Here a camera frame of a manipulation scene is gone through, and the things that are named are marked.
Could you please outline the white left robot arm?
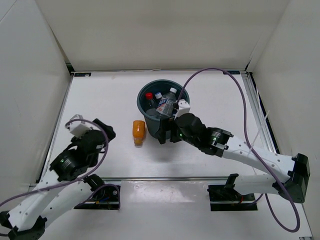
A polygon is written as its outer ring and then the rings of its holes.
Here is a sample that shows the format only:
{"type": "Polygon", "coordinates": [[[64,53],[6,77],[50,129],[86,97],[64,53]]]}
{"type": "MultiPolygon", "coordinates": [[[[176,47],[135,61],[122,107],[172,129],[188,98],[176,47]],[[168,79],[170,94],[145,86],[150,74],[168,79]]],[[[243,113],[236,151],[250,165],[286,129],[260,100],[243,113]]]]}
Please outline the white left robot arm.
{"type": "Polygon", "coordinates": [[[38,240],[46,228],[67,211],[85,202],[108,199],[119,188],[94,172],[106,158],[116,133],[99,119],[76,117],[65,125],[70,144],[52,161],[47,172],[15,208],[0,213],[0,225],[10,240],[38,240]]]}

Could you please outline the clear bottle black label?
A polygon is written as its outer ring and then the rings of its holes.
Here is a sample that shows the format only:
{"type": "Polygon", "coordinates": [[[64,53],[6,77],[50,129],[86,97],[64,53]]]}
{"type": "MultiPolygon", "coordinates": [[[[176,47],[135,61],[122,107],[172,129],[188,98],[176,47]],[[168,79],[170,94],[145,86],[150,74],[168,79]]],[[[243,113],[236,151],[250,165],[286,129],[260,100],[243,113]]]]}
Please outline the clear bottle black label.
{"type": "Polygon", "coordinates": [[[157,107],[158,107],[158,105],[159,105],[159,101],[162,99],[162,94],[161,94],[161,92],[157,92],[157,93],[153,94],[153,99],[154,99],[154,101],[155,101],[155,103],[156,103],[156,108],[149,109],[149,110],[147,110],[147,111],[145,110],[145,112],[146,112],[149,116],[154,117],[154,118],[156,118],[156,119],[159,119],[161,116],[160,116],[160,114],[157,112],[157,107]]]}

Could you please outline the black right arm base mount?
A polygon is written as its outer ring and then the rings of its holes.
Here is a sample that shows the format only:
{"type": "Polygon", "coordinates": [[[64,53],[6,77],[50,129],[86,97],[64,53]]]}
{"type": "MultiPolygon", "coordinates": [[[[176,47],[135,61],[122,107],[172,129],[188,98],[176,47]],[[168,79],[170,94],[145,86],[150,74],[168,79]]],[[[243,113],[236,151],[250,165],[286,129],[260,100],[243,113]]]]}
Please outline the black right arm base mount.
{"type": "Polygon", "coordinates": [[[242,195],[235,187],[237,173],[229,175],[223,184],[209,184],[207,192],[209,194],[211,212],[240,212],[257,211],[257,200],[253,193],[242,195]]]}

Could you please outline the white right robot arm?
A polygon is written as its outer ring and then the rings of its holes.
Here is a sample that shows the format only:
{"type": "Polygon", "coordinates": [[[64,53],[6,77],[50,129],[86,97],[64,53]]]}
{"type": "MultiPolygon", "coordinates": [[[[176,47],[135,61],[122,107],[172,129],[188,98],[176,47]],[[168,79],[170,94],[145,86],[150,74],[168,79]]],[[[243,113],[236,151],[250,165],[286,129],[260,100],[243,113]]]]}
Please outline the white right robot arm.
{"type": "Polygon", "coordinates": [[[206,155],[234,160],[264,173],[246,177],[231,174],[224,188],[230,200],[249,193],[275,194],[298,204],[306,200],[311,173],[309,159],[302,153],[289,156],[251,148],[229,131],[205,126],[192,113],[161,119],[155,134],[160,144],[166,142],[166,132],[170,132],[172,143],[184,141],[206,155]]]}

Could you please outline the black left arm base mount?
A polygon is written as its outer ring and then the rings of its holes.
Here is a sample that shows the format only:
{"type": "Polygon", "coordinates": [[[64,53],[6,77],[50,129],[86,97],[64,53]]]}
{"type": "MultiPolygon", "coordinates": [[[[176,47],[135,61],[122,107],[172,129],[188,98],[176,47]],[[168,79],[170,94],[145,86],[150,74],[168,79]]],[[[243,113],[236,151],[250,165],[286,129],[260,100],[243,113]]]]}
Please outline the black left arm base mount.
{"type": "Polygon", "coordinates": [[[96,174],[85,177],[83,182],[89,185],[91,195],[76,205],[75,210],[120,210],[120,185],[106,183],[96,174]]]}

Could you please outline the clear bottle blue orange label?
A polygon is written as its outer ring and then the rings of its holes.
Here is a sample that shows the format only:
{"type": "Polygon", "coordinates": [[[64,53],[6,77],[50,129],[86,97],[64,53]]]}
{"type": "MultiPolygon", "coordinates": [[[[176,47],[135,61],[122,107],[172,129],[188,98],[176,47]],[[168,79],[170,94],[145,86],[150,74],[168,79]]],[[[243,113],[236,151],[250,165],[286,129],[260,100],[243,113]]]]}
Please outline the clear bottle blue orange label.
{"type": "Polygon", "coordinates": [[[174,104],[177,101],[176,98],[177,89],[171,87],[169,92],[164,94],[161,100],[158,103],[158,107],[156,111],[160,114],[160,116],[170,117],[173,109],[174,104]]]}

